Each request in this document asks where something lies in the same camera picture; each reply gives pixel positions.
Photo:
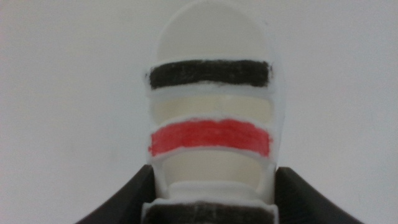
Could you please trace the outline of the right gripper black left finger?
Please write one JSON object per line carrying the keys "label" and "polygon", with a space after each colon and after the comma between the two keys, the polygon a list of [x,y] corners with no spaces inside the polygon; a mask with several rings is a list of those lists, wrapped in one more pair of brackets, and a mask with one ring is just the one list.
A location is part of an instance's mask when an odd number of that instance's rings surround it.
{"label": "right gripper black left finger", "polygon": [[155,200],[152,166],[144,165],[105,203],[78,221],[78,224],[140,224],[142,206]]}

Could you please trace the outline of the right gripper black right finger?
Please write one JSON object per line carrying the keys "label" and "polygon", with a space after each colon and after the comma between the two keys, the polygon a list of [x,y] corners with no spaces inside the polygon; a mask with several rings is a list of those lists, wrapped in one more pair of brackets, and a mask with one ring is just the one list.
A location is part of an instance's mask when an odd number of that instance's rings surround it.
{"label": "right gripper black right finger", "polygon": [[362,224],[289,167],[275,173],[275,204],[281,224]]}

